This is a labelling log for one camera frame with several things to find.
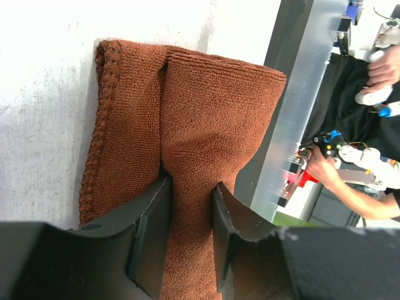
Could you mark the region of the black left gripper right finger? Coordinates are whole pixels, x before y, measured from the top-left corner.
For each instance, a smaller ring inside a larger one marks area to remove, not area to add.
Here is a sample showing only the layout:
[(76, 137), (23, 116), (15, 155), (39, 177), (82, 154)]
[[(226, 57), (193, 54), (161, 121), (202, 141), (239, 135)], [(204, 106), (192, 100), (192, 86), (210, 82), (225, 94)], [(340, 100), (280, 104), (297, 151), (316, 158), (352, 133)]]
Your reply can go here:
[(219, 183), (212, 192), (224, 299), (398, 299), (397, 229), (278, 227)]

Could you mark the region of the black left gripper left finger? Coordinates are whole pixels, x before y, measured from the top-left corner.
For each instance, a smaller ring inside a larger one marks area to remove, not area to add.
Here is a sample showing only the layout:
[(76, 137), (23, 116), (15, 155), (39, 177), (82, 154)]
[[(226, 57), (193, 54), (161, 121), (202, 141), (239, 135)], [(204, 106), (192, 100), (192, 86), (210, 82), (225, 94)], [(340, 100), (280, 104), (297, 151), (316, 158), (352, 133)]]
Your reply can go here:
[(159, 299), (171, 219), (163, 175), (79, 230), (1, 223), (2, 299)]

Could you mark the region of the brown towel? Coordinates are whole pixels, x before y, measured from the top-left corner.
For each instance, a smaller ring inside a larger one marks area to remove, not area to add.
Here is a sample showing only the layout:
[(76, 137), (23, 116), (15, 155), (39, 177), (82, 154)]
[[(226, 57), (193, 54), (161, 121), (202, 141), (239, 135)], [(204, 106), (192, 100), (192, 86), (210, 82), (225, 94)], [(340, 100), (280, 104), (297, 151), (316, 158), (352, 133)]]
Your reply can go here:
[(176, 46), (102, 41), (96, 123), (79, 196), (86, 224), (166, 170), (173, 212), (163, 299), (219, 299), (211, 192), (234, 187), (259, 149), (286, 84), (266, 66)]

